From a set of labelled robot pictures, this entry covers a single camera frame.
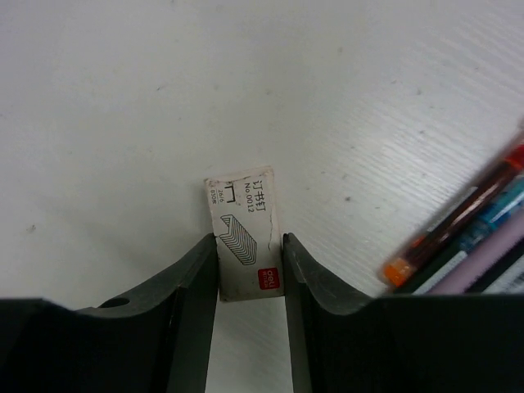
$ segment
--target small cardboard box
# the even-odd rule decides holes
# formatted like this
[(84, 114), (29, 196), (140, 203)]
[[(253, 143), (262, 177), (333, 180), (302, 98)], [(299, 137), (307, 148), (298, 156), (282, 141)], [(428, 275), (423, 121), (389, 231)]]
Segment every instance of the small cardboard box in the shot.
[(273, 169), (266, 166), (206, 180), (221, 301), (284, 294), (273, 177)]

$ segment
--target purple marker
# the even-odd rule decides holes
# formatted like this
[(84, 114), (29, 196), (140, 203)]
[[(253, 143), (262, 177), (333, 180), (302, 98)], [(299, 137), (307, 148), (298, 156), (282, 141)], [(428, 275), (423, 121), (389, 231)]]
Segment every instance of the purple marker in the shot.
[(523, 238), (524, 210), (521, 210), (428, 293), (435, 295), (464, 293), (482, 274), (506, 255)]

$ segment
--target red logo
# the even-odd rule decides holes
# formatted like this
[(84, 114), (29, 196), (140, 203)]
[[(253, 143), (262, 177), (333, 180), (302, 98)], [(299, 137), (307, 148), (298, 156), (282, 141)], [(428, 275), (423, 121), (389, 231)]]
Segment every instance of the red logo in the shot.
[(260, 269), (259, 270), (259, 284), (262, 291), (266, 289), (280, 288), (280, 278), (278, 278), (278, 269)]

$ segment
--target white surface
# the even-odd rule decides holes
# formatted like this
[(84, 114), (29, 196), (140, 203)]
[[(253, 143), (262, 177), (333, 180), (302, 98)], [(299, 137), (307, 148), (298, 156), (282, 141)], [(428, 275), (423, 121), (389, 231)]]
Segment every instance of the white surface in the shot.
[[(260, 165), (283, 230), (380, 293), (382, 261), (516, 135), (523, 16), (521, 0), (3, 0), (0, 296), (102, 303), (211, 231), (204, 178)], [(282, 299), (219, 305), (209, 392), (291, 392), (290, 370)]]

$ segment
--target pen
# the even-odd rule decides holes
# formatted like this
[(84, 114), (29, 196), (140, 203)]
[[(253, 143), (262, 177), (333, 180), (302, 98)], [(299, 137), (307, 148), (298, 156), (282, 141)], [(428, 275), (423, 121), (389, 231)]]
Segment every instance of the pen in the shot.
[(523, 293), (524, 240), (521, 240), (499, 262), (494, 264), (466, 292), (468, 293)]
[(519, 210), (428, 293), (436, 295), (463, 293), (523, 237), (524, 210)]
[(397, 287), (427, 263), (453, 236), (512, 182), (524, 168), (524, 143), (521, 143), (478, 182), (470, 194), (443, 220), (432, 225), (403, 256), (384, 268), (386, 277)]
[(432, 289), (442, 278), (466, 259), (479, 243), (494, 233), (524, 206), (524, 176), (513, 180), (468, 227), (409, 278), (395, 293), (423, 294)]

